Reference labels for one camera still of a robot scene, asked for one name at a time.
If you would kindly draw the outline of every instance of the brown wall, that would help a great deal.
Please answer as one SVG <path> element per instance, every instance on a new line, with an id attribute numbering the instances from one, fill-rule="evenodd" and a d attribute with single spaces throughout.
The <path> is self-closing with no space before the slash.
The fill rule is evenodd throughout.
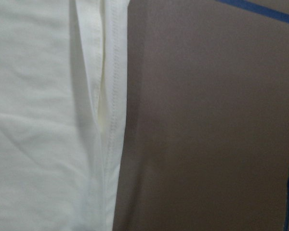
<path id="1" fill-rule="evenodd" d="M 215 1 L 131 0 L 128 33 L 114 231 L 282 230 L 289 25 Z"/>

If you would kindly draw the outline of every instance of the white fabric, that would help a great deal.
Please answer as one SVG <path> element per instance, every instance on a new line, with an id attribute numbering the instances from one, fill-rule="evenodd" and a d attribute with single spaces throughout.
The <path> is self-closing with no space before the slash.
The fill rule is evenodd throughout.
<path id="1" fill-rule="evenodd" d="M 0 231 L 110 231 L 129 0 L 0 0 Z"/>

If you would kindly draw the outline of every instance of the brown background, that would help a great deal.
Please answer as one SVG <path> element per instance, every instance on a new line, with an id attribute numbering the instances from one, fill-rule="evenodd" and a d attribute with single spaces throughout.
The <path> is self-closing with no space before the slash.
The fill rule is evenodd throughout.
<path id="1" fill-rule="evenodd" d="M 131 0 L 128 55 L 114 231 L 281 231 L 289 25 L 216 1 Z"/>

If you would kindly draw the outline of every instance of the white garment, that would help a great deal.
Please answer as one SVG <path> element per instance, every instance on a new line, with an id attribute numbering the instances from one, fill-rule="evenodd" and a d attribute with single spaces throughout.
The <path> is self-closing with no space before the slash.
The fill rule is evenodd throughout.
<path id="1" fill-rule="evenodd" d="M 0 0 L 0 231 L 112 230 L 129 0 Z"/>

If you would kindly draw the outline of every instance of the blue edge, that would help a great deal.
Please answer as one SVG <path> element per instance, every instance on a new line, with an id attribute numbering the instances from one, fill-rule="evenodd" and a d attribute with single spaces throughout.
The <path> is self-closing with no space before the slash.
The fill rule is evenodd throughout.
<path id="1" fill-rule="evenodd" d="M 232 5 L 232 6 L 247 10 L 247 11 L 251 11 L 253 13 L 258 13 L 263 16 L 270 17 L 270 18 L 289 24 L 289 14 L 275 11 L 275 10 L 269 9 L 267 7 L 264 7 L 264 6 L 246 1 L 246 0 L 216 0 L 216 1 L 228 4 L 228 5 Z M 285 215 L 283 231 L 288 231 L 288 229 L 289 229 L 289 177 L 288 177 L 288 182 L 287 182 L 286 215 Z"/>

